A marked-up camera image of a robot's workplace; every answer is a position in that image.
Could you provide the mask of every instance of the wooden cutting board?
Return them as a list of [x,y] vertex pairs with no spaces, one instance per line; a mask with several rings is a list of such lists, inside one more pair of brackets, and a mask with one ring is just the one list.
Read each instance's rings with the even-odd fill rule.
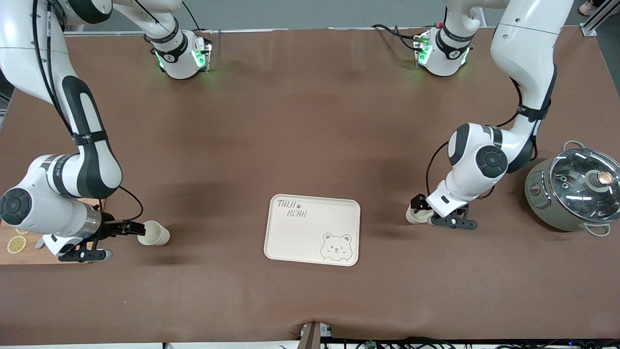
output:
[[[79,199],[89,205],[98,205],[99,201],[96,199]],[[23,236],[26,238],[26,248],[16,254],[11,254],[7,250],[9,240],[16,235],[16,229],[0,220],[0,265],[14,265],[14,264],[60,264],[60,263],[77,263],[77,262],[60,262],[58,257],[51,254],[47,247],[43,247],[40,250],[35,248],[35,244],[42,237],[41,234],[27,233]]]

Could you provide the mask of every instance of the lemon slice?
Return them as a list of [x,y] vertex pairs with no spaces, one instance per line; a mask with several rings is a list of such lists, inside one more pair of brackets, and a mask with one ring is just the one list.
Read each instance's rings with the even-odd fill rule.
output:
[[15,255],[16,253],[20,253],[25,248],[26,248],[26,238],[21,236],[21,235],[12,237],[9,240],[9,244],[6,247],[6,249],[9,251],[9,253],[11,255]]

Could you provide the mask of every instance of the bear drawing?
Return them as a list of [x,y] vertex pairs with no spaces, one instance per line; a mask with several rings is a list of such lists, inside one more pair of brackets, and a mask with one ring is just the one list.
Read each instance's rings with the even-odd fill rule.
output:
[[323,235],[321,256],[323,256],[323,260],[348,261],[353,256],[353,251],[351,251],[351,235],[345,234],[337,237],[331,233],[325,233]]

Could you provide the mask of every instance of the paper cup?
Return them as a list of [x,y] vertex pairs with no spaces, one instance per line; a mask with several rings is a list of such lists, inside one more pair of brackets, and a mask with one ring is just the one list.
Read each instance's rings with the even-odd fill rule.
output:
[[146,233],[144,236],[138,235],[138,241],[145,246],[165,245],[170,240],[170,232],[163,225],[149,220],[144,223]]

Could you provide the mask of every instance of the black joint cap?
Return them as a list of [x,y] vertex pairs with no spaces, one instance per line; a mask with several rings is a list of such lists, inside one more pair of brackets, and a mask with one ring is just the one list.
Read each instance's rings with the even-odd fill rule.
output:
[[508,168],[506,154],[494,145],[486,145],[476,154],[476,163],[485,177],[497,178]]
[[21,224],[32,208],[32,197],[20,188],[13,188],[0,199],[0,218],[11,225]]

